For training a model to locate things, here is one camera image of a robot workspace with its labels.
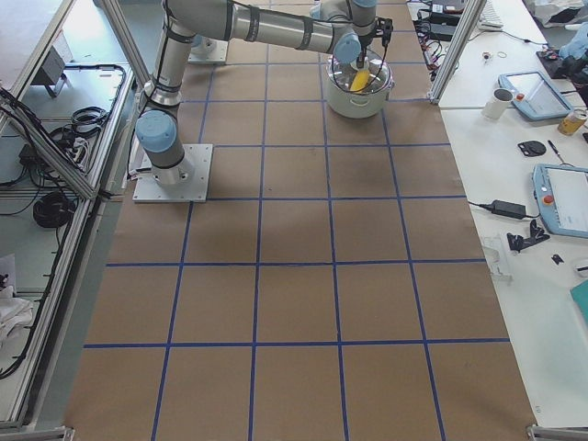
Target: yellow object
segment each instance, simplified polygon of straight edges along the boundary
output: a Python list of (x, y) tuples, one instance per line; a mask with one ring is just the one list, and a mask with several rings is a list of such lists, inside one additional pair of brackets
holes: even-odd
[(353, 83), (349, 90), (351, 92), (360, 92), (366, 88), (369, 82), (369, 69), (362, 69), (357, 71), (356, 77), (353, 79)]

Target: cup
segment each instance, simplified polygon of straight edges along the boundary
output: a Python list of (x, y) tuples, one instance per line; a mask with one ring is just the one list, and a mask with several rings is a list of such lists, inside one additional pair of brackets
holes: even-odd
[(486, 106), (481, 111), (481, 114), (490, 119), (498, 119), (504, 110), (511, 104), (513, 100), (513, 92), (508, 89), (494, 89), (492, 97), (486, 103)]

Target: keyboard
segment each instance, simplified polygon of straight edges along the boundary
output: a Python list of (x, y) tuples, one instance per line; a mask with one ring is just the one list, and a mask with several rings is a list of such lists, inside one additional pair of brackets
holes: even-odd
[(478, 29), (481, 30), (501, 30), (503, 28), (503, 21), (496, 14), (492, 0), (486, 0), (486, 6), (481, 11), (480, 18), (478, 18)]

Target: metal mounting plate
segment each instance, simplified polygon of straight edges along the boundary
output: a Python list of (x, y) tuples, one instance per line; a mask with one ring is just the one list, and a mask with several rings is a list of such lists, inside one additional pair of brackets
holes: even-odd
[(217, 46), (209, 53), (197, 54), (190, 52), (190, 56), (187, 59), (188, 64), (225, 64), (227, 62), (227, 51), (229, 50), (228, 41), (217, 41)]
[[(205, 202), (209, 190), (212, 144), (184, 144), (186, 155), (194, 165), (194, 174), (177, 186), (161, 186), (151, 173), (141, 173), (133, 200), (135, 202)], [(141, 168), (151, 168), (147, 155)]]

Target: pot handle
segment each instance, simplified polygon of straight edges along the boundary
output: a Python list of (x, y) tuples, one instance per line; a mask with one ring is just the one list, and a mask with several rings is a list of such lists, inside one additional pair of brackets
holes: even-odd
[(358, 102), (354, 101), (353, 98), (349, 98), (349, 102), (351, 104), (353, 104), (354, 106), (356, 106), (356, 107), (365, 107), (365, 106), (367, 106), (369, 104), (369, 100), (366, 101), (365, 103), (358, 103)]

